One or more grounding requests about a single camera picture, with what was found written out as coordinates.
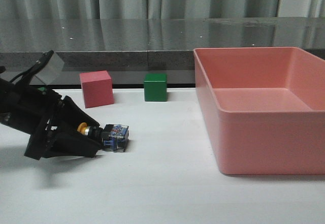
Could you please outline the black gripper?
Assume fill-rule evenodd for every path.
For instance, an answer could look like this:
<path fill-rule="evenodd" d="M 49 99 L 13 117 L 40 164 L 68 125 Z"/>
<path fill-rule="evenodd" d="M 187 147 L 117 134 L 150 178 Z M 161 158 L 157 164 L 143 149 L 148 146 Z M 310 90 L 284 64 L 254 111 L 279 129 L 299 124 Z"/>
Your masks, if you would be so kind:
<path fill-rule="evenodd" d="M 80 109 L 72 98 L 45 96 L 39 109 L 41 119 L 31 134 L 24 156 L 40 160 L 57 156 L 82 156 L 93 158 L 103 149 L 100 142 L 77 131 L 81 123 L 88 126 L 100 124 Z M 51 130 L 54 118 L 56 130 Z"/>

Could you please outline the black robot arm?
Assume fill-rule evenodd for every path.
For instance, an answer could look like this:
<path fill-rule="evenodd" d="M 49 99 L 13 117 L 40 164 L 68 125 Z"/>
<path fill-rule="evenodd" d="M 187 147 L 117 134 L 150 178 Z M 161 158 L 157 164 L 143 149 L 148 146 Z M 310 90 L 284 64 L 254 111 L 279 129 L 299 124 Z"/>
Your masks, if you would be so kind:
<path fill-rule="evenodd" d="M 30 85 L 50 61 L 54 51 L 42 54 L 28 70 L 10 81 L 1 79 L 1 124 L 30 135 L 24 155 L 39 160 L 56 156 L 95 157 L 103 149 L 99 133 L 89 137 L 78 131 L 81 123 L 99 130 L 100 124 L 69 97 Z"/>

